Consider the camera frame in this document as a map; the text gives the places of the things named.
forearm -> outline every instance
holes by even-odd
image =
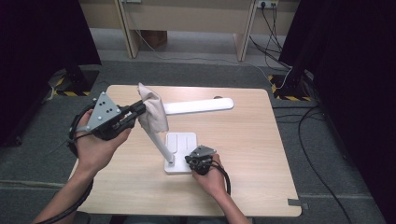
[[[64,187],[52,198],[43,211],[35,218],[33,223],[47,220],[48,218],[55,217],[73,204],[84,194],[87,187],[90,185],[95,174],[90,172],[80,171],[76,169],[73,176],[67,181]],[[69,217],[62,219],[57,223],[72,223],[74,213]]]
[[[230,224],[250,224],[245,215],[227,193],[213,196]]]

black curtain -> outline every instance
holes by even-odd
[[[318,35],[320,44],[302,50],[323,9],[332,20]],[[302,0],[280,56],[293,65],[306,51],[314,55],[304,68],[314,74],[332,126],[389,223],[396,220],[395,11],[391,0]]]
[[[100,63],[79,1],[0,1],[0,146],[21,133],[55,72]]]

yellow and black hazard tape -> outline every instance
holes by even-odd
[[[60,91],[57,88],[64,84],[64,77],[61,77],[55,85],[55,95],[62,95],[62,96],[88,96],[90,91]]]
[[[281,92],[276,88],[276,85],[273,83],[271,87],[272,93],[277,100],[290,100],[290,101],[311,101],[311,97],[304,95],[282,95]]]
[[[89,91],[55,91],[55,95],[62,96],[88,96]]]

lamp base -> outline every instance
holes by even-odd
[[[189,156],[197,147],[197,136],[195,133],[168,133],[166,135],[166,146],[175,155],[175,162],[165,161],[164,170],[169,175],[191,174],[190,166],[186,163]]]

wooden table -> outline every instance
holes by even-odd
[[[220,154],[231,178],[232,197],[248,217],[297,217],[300,206],[289,164],[266,91],[257,89],[148,86],[163,103],[230,97],[234,108],[213,113],[168,116],[170,132],[194,132],[199,145]],[[118,105],[140,100],[136,86],[110,86]],[[164,159],[136,123],[111,163],[94,180],[79,208],[91,214],[223,216],[191,175],[167,175]]]

